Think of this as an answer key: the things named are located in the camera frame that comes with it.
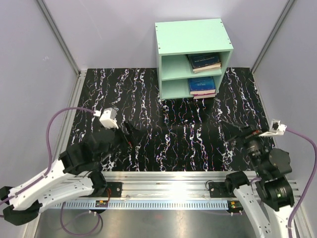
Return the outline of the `purple 117-Storey Treehouse book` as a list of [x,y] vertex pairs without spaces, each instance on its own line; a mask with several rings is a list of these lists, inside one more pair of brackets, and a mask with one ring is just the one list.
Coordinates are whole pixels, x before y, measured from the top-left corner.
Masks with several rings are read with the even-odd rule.
[[208,93],[208,94],[195,94],[194,99],[205,99],[205,98],[214,98],[216,96],[216,93]]

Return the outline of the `blue orange Jane Eyre book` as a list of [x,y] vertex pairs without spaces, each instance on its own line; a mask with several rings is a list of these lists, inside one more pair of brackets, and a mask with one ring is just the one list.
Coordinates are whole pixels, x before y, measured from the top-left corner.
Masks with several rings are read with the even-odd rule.
[[188,84],[191,95],[216,92],[216,86],[213,76],[189,78]]

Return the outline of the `dark blue hardcover book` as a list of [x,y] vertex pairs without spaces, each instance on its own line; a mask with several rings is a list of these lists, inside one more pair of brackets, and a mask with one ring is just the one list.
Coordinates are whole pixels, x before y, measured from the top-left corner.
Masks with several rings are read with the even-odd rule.
[[219,53],[188,54],[186,57],[192,69],[221,64]]

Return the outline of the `black paperback book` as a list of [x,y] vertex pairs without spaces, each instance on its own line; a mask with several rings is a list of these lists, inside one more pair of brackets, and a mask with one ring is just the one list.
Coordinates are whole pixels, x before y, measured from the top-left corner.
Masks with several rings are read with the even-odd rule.
[[218,69],[221,69],[221,64],[208,65],[205,67],[195,68],[195,69],[193,69],[193,72],[199,73],[199,72],[205,72],[205,71],[209,71],[209,70],[218,70]]

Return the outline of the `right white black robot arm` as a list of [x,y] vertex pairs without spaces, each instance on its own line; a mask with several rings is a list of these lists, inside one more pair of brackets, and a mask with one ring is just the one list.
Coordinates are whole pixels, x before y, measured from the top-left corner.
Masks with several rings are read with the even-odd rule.
[[293,189],[286,178],[292,172],[289,153],[269,149],[263,142],[265,137],[283,135],[287,126],[278,120],[270,123],[268,130],[253,125],[220,122],[230,130],[227,142],[235,141],[243,145],[258,177],[256,190],[242,172],[226,175],[224,191],[236,197],[241,203],[252,228],[258,238],[295,238],[297,236],[293,212],[295,198]]

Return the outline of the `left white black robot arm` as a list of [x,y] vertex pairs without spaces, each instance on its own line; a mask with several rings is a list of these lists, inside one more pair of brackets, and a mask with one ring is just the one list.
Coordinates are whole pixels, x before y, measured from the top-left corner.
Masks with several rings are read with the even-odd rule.
[[82,108],[98,117],[100,127],[86,135],[79,143],[70,145],[57,159],[49,154],[48,167],[16,187],[0,189],[0,203],[6,204],[1,218],[15,225],[24,225],[47,209],[78,197],[111,195],[102,174],[105,158],[119,150],[137,145],[139,130],[124,121],[125,130],[116,122],[116,110],[108,108],[93,111]]

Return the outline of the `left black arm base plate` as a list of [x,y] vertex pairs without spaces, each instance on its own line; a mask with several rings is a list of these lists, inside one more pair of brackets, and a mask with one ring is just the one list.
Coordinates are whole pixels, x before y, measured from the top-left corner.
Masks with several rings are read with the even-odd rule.
[[108,181],[105,191],[101,194],[101,197],[108,197],[108,192],[111,198],[120,198],[122,195],[123,183],[119,181]]

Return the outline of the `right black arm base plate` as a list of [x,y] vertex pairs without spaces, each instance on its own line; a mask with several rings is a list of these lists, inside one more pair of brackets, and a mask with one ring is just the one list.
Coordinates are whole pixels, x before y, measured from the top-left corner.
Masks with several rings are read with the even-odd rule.
[[208,181],[207,188],[210,194],[210,198],[236,198],[233,193],[230,193],[225,182]]

